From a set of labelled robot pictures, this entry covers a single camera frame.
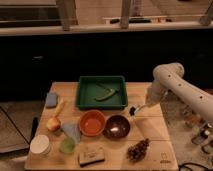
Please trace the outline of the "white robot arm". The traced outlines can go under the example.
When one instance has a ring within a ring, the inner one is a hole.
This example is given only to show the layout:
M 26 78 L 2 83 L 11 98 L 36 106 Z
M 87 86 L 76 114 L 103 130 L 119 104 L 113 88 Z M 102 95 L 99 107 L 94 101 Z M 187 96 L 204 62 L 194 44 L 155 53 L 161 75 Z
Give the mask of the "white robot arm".
M 188 83 L 183 75 L 184 67 L 180 63 L 156 66 L 153 70 L 154 81 L 147 89 L 145 104 L 154 106 L 171 90 L 194 112 L 213 125 L 213 95 Z

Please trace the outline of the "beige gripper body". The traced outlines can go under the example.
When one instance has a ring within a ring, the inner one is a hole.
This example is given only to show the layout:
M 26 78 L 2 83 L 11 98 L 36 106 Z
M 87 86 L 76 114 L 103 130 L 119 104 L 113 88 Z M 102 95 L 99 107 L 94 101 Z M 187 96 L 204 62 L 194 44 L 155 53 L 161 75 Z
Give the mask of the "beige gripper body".
M 168 89 L 163 86 L 158 80 L 154 80 L 147 88 L 145 104 L 152 107 L 158 104 L 166 95 Z

